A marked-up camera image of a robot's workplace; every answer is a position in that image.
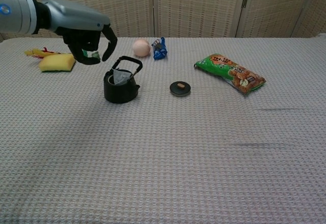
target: robotic arm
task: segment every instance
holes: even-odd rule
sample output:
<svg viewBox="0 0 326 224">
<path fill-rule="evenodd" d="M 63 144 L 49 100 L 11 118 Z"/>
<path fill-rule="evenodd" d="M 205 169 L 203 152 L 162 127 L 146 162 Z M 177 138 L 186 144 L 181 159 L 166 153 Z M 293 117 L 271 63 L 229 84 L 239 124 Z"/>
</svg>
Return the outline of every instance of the robotic arm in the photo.
<svg viewBox="0 0 326 224">
<path fill-rule="evenodd" d="M 101 32 L 108 39 L 103 61 L 117 45 L 110 19 L 84 5 L 67 0 L 0 0 L 0 33 L 37 34 L 39 29 L 62 36 L 74 58 L 85 65 L 100 63 L 85 57 L 83 49 L 96 51 Z"/>
</svg>

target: black lid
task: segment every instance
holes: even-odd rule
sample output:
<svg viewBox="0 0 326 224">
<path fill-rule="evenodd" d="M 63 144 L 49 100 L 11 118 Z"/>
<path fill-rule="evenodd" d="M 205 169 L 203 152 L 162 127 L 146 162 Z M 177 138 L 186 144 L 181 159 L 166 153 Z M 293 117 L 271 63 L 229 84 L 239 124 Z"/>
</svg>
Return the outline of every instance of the black lid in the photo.
<svg viewBox="0 0 326 224">
<path fill-rule="evenodd" d="M 184 81 L 176 81 L 170 85 L 171 93 L 178 97 L 188 95 L 190 89 L 190 85 Z"/>
</svg>

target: table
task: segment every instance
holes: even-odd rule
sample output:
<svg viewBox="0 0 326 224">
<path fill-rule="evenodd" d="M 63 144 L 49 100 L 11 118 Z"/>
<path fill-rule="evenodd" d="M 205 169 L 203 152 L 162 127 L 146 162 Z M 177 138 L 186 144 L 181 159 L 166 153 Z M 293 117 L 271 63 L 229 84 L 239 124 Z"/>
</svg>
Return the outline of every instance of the table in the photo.
<svg viewBox="0 0 326 224">
<path fill-rule="evenodd" d="M 325 35 L 166 38 L 166 60 L 141 59 L 137 98 L 109 103 L 103 77 L 134 40 L 70 73 L 23 53 L 68 52 L 62 39 L 0 44 L 1 223 L 326 221 Z M 243 96 L 194 69 L 215 52 L 267 83 Z M 189 96 L 170 94 L 177 80 Z"/>
</svg>

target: kettle handle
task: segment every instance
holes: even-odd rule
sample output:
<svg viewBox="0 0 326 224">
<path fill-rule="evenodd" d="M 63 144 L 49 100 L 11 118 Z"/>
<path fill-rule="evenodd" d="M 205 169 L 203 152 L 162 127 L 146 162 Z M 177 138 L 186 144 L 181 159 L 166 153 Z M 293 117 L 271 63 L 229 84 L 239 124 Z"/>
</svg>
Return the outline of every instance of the kettle handle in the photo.
<svg viewBox="0 0 326 224">
<path fill-rule="evenodd" d="M 121 56 L 120 58 L 118 58 L 118 60 L 112 66 L 112 69 L 116 69 L 116 67 L 120 64 L 120 62 L 122 60 L 128 60 L 128 61 L 134 62 L 139 65 L 138 68 L 136 69 L 136 72 L 132 76 L 136 75 L 143 68 L 143 63 L 140 60 L 137 60 L 137 59 L 134 59 L 134 58 L 128 57 L 128 56 Z"/>
</svg>

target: green snack bag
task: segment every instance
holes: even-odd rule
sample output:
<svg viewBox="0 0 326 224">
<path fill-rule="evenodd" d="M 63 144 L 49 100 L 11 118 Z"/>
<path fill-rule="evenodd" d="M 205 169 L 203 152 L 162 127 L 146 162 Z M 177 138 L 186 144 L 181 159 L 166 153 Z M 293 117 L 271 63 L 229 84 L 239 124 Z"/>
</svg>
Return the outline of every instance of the green snack bag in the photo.
<svg viewBox="0 0 326 224">
<path fill-rule="evenodd" d="M 266 82 L 265 78 L 247 70 L 245 67 L 238 65 L 219 53 L 212 54 L 196 62 L 195 66 L 223 77 L 227 83 L 244 94 L 261 87 Z"/>
</svg>

